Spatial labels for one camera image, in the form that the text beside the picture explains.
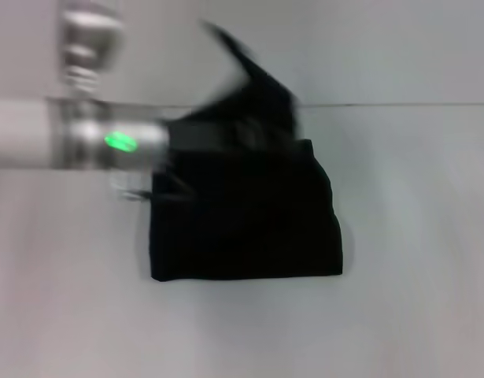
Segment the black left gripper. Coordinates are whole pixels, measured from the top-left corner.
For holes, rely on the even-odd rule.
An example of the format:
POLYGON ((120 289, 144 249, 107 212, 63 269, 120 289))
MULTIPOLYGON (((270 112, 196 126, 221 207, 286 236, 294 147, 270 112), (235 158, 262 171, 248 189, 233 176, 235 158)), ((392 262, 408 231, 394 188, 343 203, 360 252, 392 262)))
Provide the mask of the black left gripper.
POLYGON ((228 152, 241 149, 234 123, 223 121, 167 120, 173 152, 228 152))

